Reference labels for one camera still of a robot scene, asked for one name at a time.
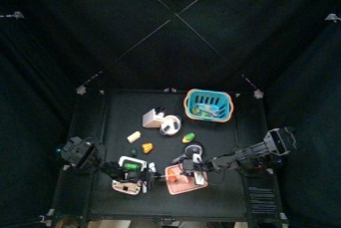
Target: green object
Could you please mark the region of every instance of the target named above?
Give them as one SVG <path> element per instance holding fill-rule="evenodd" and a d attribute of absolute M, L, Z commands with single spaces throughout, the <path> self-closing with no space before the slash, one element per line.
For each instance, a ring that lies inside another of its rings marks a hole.
<path fill-rule="evenodd" d="M 190 143 L 195 138 L 195 135 L 192 132 L 187 133 L 184 137 L 182 138 L 182 143 Z"/>
<path fill-rule="evenodd" d="M 136 157 L 137 156 L 137 150 L 133 148 L 132 149 L 132 157 Z"/>
<path fill-rule="evenodd" d="M 141 169 L 140 165 L 135 164 L 135 163 L 124 163 L 123 167 L 124 167 L 125 170 L 139 170 L 139 169 Z"/>

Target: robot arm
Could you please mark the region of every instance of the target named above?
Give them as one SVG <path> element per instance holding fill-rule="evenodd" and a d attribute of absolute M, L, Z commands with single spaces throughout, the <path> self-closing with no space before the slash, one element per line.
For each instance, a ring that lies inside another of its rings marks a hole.
<path fill-rule="evenodd" d="M 266 133 L 263 142 L 242 148 L 231 154 L 215 157 L 206 163 L 195 163 L 195 161 L 187 160 L 183 163 L 183 170 L 186 174 L 190 174 L 191 171 L 210 172 L 239 167 L 246 170 L 263 168 L 271 166 L 274 164 L 271 162 L 275 162 L 291 149 L 295 149 L 295 139 L 291 128 L 275 128 Z"/>

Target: black enclosure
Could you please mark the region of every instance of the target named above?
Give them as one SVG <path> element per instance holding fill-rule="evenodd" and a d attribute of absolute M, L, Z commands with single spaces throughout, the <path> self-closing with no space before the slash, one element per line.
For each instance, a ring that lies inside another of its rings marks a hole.
<path fill-rule="evenodd" d="M 75 131 L 113 133 L 84 122 L 111 98 L 120 109 L 136 93 L 168 102 L 196 88 L 232 94 L 240 108 L 223 131 L 240 129 L 235 144 L 295 127 L 299 147 L 277 174 L 289 224 L 341 227 L 341 21 L 325 20 L 341 17 L 339 7 L 341 0 L 0 0 L 0 226 L 37 226 L 68 193 L 96 217 L 77 190 L 56 196 L 73 179 L 60 175 L 57 147 Z M 84 177 L 73 182 L 92 186 Z M 226 221 L 218 209 L 211 219 Z"/>

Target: small box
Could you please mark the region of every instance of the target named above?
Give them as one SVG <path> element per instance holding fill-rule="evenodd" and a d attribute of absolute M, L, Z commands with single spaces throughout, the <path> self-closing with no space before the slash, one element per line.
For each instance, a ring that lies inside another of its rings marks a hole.
<path fill-rule="evenodd" d="M 164 113 L 157 113 L 155 109 L 152 109 L 148 113 L 143 116 L 143 127 L 144 128 L 160 128 L 163 119 L 164 119 Z"/>

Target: black table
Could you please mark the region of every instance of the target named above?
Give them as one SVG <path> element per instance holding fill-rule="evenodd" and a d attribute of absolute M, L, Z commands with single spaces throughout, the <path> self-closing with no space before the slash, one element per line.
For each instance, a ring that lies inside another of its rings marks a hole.
<path fill-rule="evenodd" d="M 135 147 L 137 159 L 153 162 L 157 172 L 164 173 L 171 160 L 182 154 L 184 145 L 180 140 L 188 132 L 194 132 L 195 140 L 204 147 L 203 160 L 262 141 L 266 133 L 262 100 L 252 93 L 231 96 L 235 106 L 232 117 L 228 122 L 220 123 L 192 120 L 184 115 L 184 93 L 115 90 L 87 93 L 79 98 L 69 136 L 96 137 L 107 149 L 105 161 L 119 160 L 123 155 L 131 156 Z M 143 128 L 143 114 L 155 107 L 167 108 L 167 114 L 182 118 L 176 135 L 164 136 L 156 128 Z M 128 143 L 127 136 L 135 131 L 141 133 L 141 138 Z M 145 142 L 155 145 L 149 154 L 140 150 Z M 211 172 L 206 188 L 179 195 L 170 195 L 164 182 L 157 182 L 152 191 L 137 196 L 115 191 L 111 182 L 111 178 L 100 172 L 80 175 L 72 170 L 61 171 L 55 198 L 57 213 L 81 216 L 87 220 L 244 221 L 250 218 L 244 181 L 235 170 L 224 175 Z M 79 199 L 73 207 L 65 203 L 72 195 Z"/>

